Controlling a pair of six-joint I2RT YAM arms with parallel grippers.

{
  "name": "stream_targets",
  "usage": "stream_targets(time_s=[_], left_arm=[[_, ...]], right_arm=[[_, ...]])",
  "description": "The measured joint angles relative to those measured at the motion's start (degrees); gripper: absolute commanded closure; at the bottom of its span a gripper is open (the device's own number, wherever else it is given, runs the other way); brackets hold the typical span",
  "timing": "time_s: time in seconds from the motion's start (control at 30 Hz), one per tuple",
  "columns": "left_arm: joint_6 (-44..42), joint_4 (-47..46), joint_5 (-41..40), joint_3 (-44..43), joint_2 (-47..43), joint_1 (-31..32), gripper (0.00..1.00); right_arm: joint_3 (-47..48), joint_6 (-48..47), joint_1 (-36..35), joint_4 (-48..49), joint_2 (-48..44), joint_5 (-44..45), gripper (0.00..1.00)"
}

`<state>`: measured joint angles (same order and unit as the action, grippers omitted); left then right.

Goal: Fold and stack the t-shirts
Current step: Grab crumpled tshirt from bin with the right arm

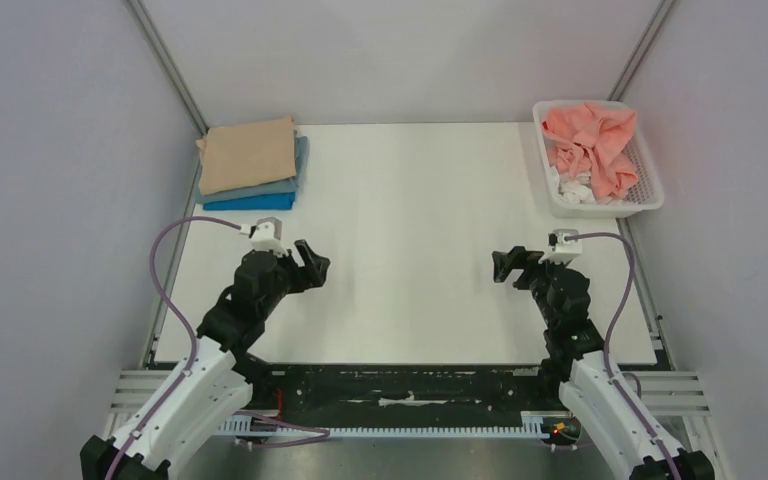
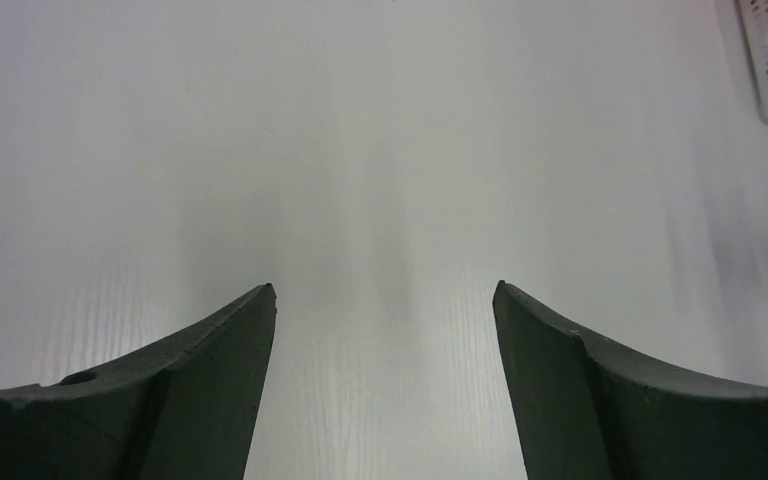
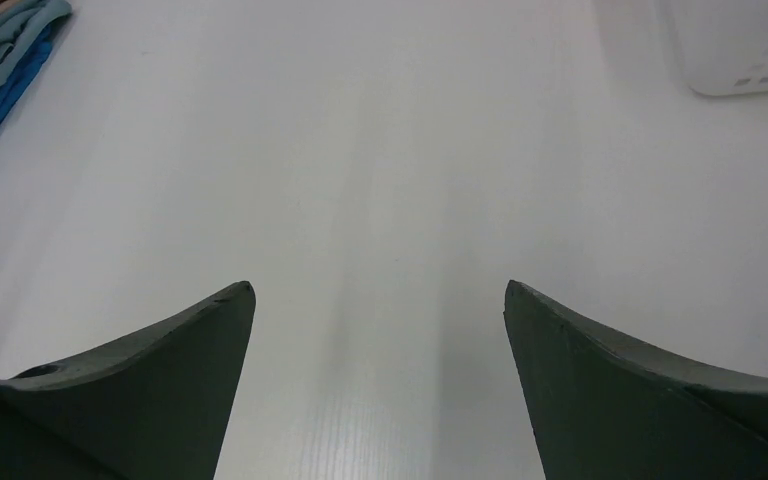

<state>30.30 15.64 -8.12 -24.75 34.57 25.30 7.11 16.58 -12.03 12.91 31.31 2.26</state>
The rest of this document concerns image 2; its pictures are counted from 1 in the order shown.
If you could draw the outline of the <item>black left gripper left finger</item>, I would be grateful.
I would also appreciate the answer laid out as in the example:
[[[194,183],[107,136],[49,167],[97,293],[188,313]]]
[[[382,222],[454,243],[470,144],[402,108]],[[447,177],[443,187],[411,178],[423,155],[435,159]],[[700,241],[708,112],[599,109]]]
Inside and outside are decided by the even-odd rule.
[[[270,360],[276,293],[60,382],[0,390],[0,479],[240,479]]]

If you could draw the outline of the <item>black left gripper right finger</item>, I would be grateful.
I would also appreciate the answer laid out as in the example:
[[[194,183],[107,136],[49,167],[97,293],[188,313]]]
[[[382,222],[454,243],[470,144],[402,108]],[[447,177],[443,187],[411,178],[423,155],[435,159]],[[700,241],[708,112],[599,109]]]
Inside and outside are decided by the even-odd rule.
[[[679,367],[516,286],[493,295],[531,479],[768,479],[768,387]]]

